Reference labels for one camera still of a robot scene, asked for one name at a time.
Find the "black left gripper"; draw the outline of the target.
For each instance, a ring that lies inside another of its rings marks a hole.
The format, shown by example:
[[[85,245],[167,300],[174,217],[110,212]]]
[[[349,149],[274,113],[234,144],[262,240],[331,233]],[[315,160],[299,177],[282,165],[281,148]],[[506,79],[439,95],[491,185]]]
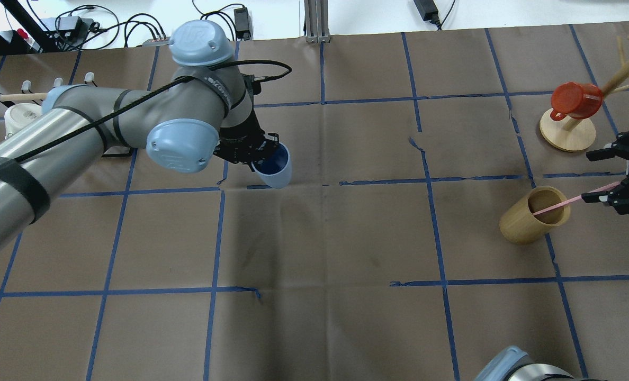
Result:
[[[262,166],[278,150],[279,137],[276,133],[266,133],[257,119],[254,95],[262,91],[260,82],[254,75],[241,77],[244,92],[223,119],[213,154],[232,164]]]

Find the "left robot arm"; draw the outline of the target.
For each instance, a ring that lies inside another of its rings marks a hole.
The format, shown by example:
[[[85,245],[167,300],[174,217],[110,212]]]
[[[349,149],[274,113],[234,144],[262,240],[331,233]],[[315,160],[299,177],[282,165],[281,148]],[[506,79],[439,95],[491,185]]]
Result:
[[[63,85],[42,115],[0,143],[0,249],[114,147],[143,149],[159,166],[203,171],[212,157],[261,176],[289,166],[276,133],[254,110],[259,80],[239,71],[235,48],[210,20],[184,23],[169,41],[178,68],[151,92]]]

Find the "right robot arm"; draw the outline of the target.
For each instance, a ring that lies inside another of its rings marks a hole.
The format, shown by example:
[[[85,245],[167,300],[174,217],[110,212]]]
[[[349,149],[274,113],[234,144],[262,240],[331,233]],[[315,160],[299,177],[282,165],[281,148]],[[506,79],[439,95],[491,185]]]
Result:
[[[511,206],[499,219],[499,231],[515,244],[540,240],[551,229],[564,224],[570,217],[574,202],[601,203],[612,207],[619,215],[629,215],[629,132],[620,133],[615,141],[602,149],[586,152],[588,161],[621,158],[626,162],[625,176],[616,183],[567,198],[554,187],[542,186],[529,192]],[[549,364],[534,362],[519,347],[510,346],[499,352],[477,374],[477,380],[574,380],[568,371]]]

